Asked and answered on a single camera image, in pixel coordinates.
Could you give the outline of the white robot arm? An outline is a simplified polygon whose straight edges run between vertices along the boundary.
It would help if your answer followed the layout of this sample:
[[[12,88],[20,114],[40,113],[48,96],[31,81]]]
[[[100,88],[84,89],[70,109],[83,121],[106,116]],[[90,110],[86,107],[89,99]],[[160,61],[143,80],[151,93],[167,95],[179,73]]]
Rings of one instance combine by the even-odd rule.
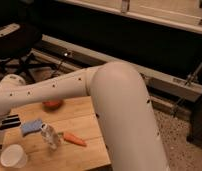
[[[170,171],[140,73],[127,62],[108,62],[27,85],[9,74],[0,81],[0,121],[30,103],[89,96],[113,171]]]

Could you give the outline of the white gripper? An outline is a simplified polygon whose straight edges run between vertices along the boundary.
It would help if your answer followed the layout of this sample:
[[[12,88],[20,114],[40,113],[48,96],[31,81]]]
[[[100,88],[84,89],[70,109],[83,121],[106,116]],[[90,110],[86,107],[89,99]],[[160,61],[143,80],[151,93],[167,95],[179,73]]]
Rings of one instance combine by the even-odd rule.
[[[1,130],[18,127],[21,124],[21,122],[14,122],[14,121],[19,121],[19,120],[20,119],[18,115],[0,117],[0,143],[2,142],[2,136],[3,136],[3,133],[1,132]]]

